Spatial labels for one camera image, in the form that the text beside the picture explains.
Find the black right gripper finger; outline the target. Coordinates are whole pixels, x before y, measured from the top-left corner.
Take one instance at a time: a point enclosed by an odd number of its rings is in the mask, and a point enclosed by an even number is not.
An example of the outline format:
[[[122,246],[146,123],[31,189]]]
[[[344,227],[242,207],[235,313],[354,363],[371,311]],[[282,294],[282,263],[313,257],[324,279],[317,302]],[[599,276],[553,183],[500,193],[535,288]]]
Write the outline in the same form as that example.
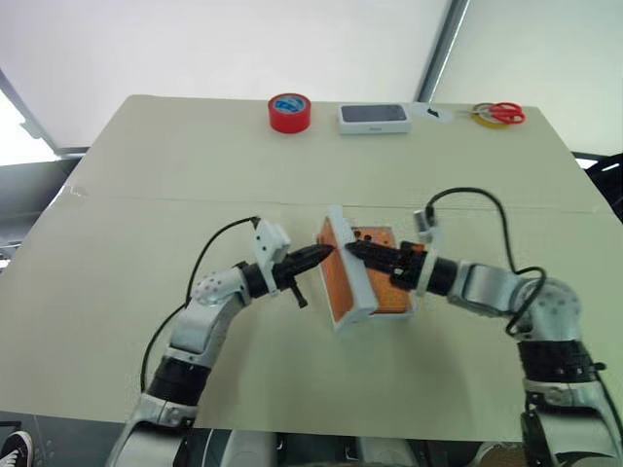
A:
[[[397,259],[359,259],[367,269],[373,269],[379,272],[393,272],[399,257]]]
[[[397,259],[399,249],[366,240],[356,240],[345,245],[347,251],[358,259]]]

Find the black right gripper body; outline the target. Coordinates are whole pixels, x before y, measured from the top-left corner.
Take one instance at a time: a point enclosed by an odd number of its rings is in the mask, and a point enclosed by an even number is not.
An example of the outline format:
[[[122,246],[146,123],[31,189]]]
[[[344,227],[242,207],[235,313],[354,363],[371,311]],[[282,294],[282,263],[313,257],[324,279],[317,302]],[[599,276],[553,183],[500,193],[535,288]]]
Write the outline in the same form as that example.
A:
[[[390,267],[389,282],[395,288],[413,291],[418,288],[426,252],[423,244],[401,244]]]

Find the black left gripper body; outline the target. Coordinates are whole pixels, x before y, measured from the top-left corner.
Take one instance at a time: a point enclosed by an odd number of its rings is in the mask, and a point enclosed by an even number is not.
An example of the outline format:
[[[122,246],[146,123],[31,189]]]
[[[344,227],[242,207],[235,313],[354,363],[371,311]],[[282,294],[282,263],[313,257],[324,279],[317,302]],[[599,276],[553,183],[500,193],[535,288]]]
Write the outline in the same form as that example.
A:
[[[296,281],[296,276],[305,270],[306,258],[304,254],[288,254],[282,262],[273,267],[276,288],[279,291],[289,289],[293,293],[299,308],[308,305],[308,301],[303,296]]]

